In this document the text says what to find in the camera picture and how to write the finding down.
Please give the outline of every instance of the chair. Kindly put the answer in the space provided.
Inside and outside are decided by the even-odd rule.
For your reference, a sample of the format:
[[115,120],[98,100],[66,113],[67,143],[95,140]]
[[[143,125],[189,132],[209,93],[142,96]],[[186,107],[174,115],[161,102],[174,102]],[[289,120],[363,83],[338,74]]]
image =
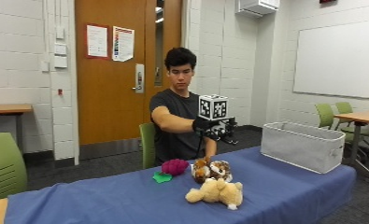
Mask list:
[[[349,102],[338,102],[337,107],[338,107],[338,110],[339,110],[341,114],[349,114],[349,113],[354,112],[354,108],[353,108],[353,106]],[[341,119],[338,121],[338,125],[337,125],[335,130],[339,129],[339,127],[343,123],[347,123],[347,127],[342,128],[342,131],[345,133],[354,133],[355,132],[355,127],[350,127],[351,122],[353,122],[353,120]],[[369,137],[369,130],[369,129],[361,129],[361,136]],[[363,139],[363,142],[369,146],[369,142],[366,139]]]
[[29,176],[21,149],[11,133],[0,133],[0,199],[27,190]]
[[[330,104],[317,104],[317,108],[318,108],[319,116],[321,116],[319,128],[331,129],[333,125],[334,125],[334,120],[335,120],[335,117],[334,117],[335,114],[334,114],[331,105]],[[355,137],[355,135],[353,133],[346,133],[345,143],[349,145],[353,145],[354,137]],[[359,157],[361,157],[361,161],[363,163],[366,163],[367,154],[365,153],[363,150],[359,150]]]
[[155,162],[157,162],[155,123],[141,124],[139,132],[142,136],[142,146],[143,146],[143,169],[149,169],[151,167],[155,167]]

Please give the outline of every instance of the black and white cube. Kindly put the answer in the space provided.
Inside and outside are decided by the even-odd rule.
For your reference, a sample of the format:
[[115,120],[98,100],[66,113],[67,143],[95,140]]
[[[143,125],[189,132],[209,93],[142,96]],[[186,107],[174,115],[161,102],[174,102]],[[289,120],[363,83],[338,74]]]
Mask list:
[[219,95],[203,95],[199,97],[199,117],[207,120],[229,118],[230,98]]

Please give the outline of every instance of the man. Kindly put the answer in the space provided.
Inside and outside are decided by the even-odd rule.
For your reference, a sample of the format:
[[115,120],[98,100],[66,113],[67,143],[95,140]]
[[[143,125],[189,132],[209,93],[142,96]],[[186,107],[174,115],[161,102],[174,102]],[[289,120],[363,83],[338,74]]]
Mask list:
[[165,64],[171,87],[154,96],[150,104],[157,124],[157,165],[173,159],[191,160],[217,154],[217,142],[203,137],[206,145],[201,146],[202,138],[195,132],[197,128],[210,125],[197,118],[199,95],[189,91],[197,56],[189,49],[175,48],[170,50]]

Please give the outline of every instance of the man's arm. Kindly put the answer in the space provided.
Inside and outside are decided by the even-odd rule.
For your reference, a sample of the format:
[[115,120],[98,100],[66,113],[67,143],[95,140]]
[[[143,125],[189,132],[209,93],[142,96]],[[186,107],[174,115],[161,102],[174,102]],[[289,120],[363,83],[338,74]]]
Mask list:
[[169,133],[194,132],[194,119],[185,119],[173,115],[167,106],[159,106],[153,111],[151,116],[162,131]]
[[218,143],[209,137],[205,137],[205,141],[206,141],[206,156],[211,157],[217,155]]

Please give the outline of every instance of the black hair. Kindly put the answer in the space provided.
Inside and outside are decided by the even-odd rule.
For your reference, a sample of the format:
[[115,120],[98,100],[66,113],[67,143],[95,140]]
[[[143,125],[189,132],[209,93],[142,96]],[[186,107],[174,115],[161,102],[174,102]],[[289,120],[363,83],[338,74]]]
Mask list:
[[165,59],[165,65],[167,66],[169,71],[171,70],[171,66],[181,66],[187,63],[191,65],[193,69],[195,69],[197,55],[189,49],[173,48]]

